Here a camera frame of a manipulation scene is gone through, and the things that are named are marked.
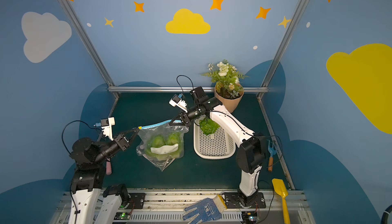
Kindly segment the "green chinese cabbage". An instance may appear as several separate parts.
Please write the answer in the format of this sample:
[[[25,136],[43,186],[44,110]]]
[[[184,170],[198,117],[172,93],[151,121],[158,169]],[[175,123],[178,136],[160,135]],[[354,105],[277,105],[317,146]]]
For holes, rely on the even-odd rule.
[[[207,117],[205,117],[199,122],[199,126],[201,131],[205,135],[214,134],[220,128],[220,125],[218,123]]]

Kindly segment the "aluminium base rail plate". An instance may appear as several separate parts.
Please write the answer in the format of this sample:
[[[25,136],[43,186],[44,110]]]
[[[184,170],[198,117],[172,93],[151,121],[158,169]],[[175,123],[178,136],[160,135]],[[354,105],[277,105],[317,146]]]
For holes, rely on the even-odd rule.
[[[182,220],[184,208],[204,198],[222,195],[227,209],[222,218],[215,223],[252,223],[283,224],[282,199],[273,190],[261,190],[256,201],[250,207],[243,207],[235,190],[164,190],[164,189],[128,189],[131,202],[119,208],[114,214],[113,224],[170,224],[186,223]],[[286,204],[291,224],[316,224],[303,191],[289,190]],[[70,219],[71,198],[64,193],[50,224],[68,224]]]

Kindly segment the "aluminium frame back rail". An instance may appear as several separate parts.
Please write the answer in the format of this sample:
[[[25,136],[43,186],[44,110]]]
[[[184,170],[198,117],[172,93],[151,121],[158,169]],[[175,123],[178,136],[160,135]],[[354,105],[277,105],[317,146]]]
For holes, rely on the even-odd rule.
[[[176,93],[176,92],[190,92],[192,87],[160,87],[160,86],[109,86],[109,92],[118,92],[118,93]],[[244,87],[244,92],[251,93],[266,93],[268,92],[267,87]]]

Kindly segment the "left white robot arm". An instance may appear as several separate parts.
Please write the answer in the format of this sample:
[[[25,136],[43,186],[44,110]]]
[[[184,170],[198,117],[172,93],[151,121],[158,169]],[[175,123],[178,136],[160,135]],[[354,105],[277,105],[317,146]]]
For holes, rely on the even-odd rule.
[[[125,184],[111,185],[103,192],[102,206],[95,217],[96,205],[104,182],[104,162],[119,151],[126,151],[139,133],[134,128],[119,133],[109,143],[95,142],[89,137],[77,140],[72,146],[70,158],[76,163],[69,193],[71,208],[70,224],[111,224],[118,209],[135,208]]]

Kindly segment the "yellow plastic shovel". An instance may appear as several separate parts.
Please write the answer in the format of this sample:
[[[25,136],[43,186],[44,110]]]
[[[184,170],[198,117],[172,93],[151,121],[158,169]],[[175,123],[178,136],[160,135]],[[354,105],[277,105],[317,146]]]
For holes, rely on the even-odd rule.
[[[283,210],[283,219],[285,224],[290,224],[290,215],[287,207],[286,197],[288,196],[288,191],[282,179],[273,179],[272,180],[273,188],[275,193],[277,193],[282,198],[282,210]]]

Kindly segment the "white perforated plastic basket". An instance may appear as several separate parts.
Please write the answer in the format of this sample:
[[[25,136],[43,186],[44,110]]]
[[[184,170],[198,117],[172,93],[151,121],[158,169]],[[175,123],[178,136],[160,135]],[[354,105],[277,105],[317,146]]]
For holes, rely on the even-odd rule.
[[[213,134],[205,135],[198,126],[205,116],[194,122],[194,150],[198,156],[208,160],[221,160],[234,155],[236,145],[225,130],[220,127]]]

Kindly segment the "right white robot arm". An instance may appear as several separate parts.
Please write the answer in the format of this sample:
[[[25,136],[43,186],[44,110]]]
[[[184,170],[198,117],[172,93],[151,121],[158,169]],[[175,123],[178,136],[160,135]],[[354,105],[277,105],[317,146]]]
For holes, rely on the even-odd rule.
[[[183,94],[170,99],[169,104],[179,107],[181,112],[169,122],[169,125],[188,127],[204,115],[222,127],[238,147],[236,162],[242,170],[239,193],[245,200],[253,199],[257,195],[257,182],[262,164],[268,157],[266,138],[256,135],[240,123],[219,99],[209,98],[201,86],[191,90],[190,94],[195,103],[194,107],[188,107]]]

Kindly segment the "blue-zip bag with cabbages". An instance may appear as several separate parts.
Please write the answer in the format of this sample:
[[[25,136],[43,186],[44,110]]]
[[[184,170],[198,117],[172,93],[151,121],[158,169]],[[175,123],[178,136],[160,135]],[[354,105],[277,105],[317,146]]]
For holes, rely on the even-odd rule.
[[[155,167],[164,171],[175,159],[184,155],[184,134],[188,127],[180,125],[175,120],[172,126],[170,120],[148,126],[138,127],[141,143],[136,148],[138,156],[150,161]]]

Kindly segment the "blue dotted work glove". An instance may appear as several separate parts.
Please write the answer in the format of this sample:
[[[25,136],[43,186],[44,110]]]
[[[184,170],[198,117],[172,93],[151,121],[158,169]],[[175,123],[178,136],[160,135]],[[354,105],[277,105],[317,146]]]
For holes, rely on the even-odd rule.
[[[182,220],[188,224],[200,224],[217,221],[222,218],[222,213],[227,210],[225,200],[221,195],[214,198],[204,198],[184,208]]]

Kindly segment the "potted artificial flower plant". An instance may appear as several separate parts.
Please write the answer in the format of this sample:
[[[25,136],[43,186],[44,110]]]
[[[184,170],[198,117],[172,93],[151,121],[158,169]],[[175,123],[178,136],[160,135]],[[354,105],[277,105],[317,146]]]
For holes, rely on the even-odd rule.
[[[202,76],[211,79],[211,82],[215,84],[215,97],[232,113],[244,95],[244,88],[240,81],[248,76],[239,72],[234,65],[225,59],[216,64],[209,63],[208,72],[203,73]]]

